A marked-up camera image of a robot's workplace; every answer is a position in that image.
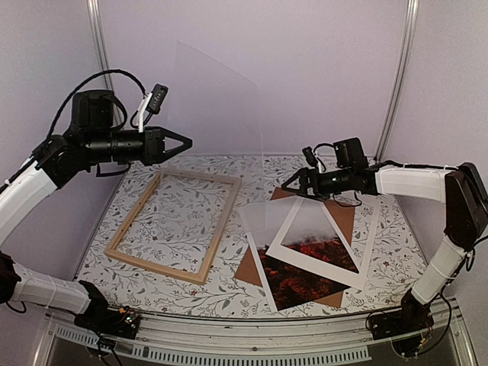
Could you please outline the clear acrylic glazing sheet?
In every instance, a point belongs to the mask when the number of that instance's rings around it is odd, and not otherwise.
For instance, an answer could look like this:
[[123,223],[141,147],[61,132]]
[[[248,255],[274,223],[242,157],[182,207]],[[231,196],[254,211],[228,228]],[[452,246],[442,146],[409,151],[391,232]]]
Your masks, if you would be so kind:
[[218,60],[178,42],[169,88],[167,128],[189,137],[190,156],[217,156],[248,163],[239,177],[239,207],[252,207],[251,222],[264,225],[262,127],[255,83]]

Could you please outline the red forest landscape photo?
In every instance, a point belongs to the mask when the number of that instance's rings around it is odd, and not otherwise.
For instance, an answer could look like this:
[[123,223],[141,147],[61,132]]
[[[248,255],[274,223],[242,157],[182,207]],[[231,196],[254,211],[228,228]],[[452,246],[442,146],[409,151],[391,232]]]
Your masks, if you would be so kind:
[[244,207],[240,216],[262,286],[265,293],[271,296],[271,307],[285,310],[347,289],[344,284],[267,256],[265,240],[273,239],[278,230],[267,225],[265,217],[262,228],[253,225],[251,209],[250,205]]

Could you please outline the white mat board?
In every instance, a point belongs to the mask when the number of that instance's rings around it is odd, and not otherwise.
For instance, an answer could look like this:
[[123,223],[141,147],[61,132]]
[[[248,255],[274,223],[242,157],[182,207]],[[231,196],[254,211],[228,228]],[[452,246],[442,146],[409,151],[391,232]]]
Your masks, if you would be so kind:
[[265,221],[278,231],[266,255],[322,278],[362,290],[372,260],[380,201],[352,196],[316,201],[292,195],[266,204]]

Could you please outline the light wooden picture frame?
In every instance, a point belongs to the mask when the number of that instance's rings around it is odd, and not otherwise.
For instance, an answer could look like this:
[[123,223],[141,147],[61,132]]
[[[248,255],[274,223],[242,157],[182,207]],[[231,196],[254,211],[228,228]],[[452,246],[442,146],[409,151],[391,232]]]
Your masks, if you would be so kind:
[[119,226],[105,255],[204,284],[240,186],[238,177],[162,169]]

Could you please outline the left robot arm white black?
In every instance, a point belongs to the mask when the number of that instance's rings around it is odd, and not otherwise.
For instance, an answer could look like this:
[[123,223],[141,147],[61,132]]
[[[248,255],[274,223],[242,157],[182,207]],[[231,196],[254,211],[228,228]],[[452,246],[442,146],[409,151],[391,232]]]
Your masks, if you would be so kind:
[[[65,133],[47,137],[1,188],[1,239],[6,240],[24,218],[79,172],[106,162],[145,166],[163,163],[190,149],[191,139],[148,122],[160,110],[168,88],[157,84],[143,94],[131,129],[114,125],[114,109],[125,107],[111,90],[72,92],[71,122]],[[35,303],[81,314],[96,330],[113,325],[104,295],[86,281],[64,281],[44,275],[1,255],[1,302]]]

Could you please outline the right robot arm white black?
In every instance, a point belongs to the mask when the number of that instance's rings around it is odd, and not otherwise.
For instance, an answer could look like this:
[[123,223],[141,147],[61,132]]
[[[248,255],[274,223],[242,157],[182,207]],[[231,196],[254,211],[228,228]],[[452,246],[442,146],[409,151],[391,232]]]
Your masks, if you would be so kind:
[[342,166],[331,172],[301,168],[282,184],[285,191],[317,200],[342,192],[394,196],[429,264],[403,297],[394,317],[400,332],[411,332],[427,306],[455,277],[456,269],[482,240],[487,228],[487,189],[472,162],[457,166],[399,164],[387,161],[362,167]]

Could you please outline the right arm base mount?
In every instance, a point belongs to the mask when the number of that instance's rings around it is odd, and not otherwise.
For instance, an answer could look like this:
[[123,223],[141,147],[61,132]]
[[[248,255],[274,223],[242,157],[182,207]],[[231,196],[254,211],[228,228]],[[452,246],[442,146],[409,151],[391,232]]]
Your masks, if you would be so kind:
[[399,310],[370,313],[365,327],[373,340],[400,337],[393,341],[393,350],[404,358],[416,357],[432,335],[434,320],[430,304],[420,303],[408,291],[400,302]]

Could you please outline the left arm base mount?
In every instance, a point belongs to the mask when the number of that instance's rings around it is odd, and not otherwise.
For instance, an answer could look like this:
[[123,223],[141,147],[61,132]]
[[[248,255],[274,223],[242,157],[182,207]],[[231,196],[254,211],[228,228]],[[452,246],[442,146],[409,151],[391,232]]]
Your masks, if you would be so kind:
[[113,310],[108,301],[92,283],[79,282],[88,292],[87,309],[76,314],[74,324],[96,334],[110,335],[124,339],[135,339],[140,327],[140,314],[129,306]]

